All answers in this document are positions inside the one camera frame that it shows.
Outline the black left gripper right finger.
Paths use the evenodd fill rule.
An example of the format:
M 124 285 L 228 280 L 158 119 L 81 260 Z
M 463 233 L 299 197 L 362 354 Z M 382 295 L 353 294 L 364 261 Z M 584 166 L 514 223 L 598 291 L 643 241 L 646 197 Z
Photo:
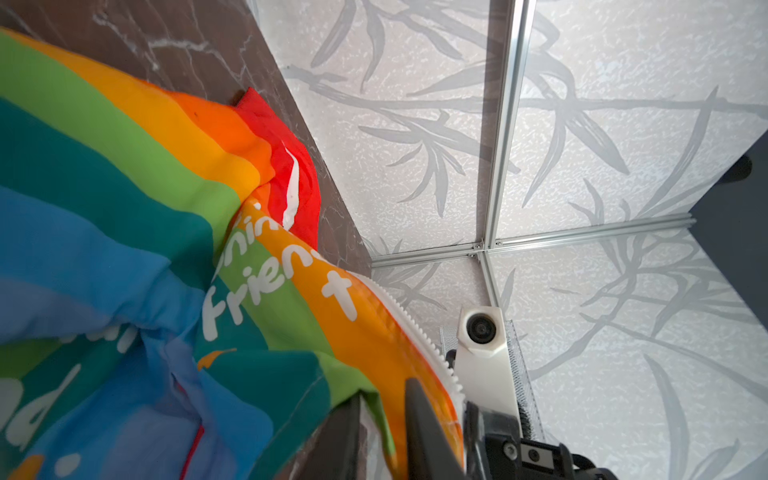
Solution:
M 405 383 L 405 417 L 408 479 L 464 479 L 421 383 Z

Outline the rainbow striped kids jacket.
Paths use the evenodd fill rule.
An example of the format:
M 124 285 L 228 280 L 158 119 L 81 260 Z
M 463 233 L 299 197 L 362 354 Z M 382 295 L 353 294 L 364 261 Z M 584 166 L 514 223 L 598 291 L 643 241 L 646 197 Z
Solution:
M 360 402 L 385 467 L 409 384 L 464 467 L 444 357 L 319 252 L 304 145 L 253 89 L 161 89 L 1 33 L 1 475 L 274 479 Z

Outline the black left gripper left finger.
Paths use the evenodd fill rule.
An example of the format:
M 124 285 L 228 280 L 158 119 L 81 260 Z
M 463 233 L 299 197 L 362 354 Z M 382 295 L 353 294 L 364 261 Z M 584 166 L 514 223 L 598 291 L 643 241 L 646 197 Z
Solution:
M 289 479 L 356 479 L 362 396 L 335 407 L 295 456 Z

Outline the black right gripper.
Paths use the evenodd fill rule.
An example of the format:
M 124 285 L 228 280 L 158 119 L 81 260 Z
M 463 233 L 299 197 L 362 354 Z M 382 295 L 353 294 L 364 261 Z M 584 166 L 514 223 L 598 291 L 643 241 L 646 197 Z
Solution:
M 466 474 L 487 480 L 616 480 L 607 468 L 573 454 L 564 444 L 527 440 L 515 416 L 466 404 Z

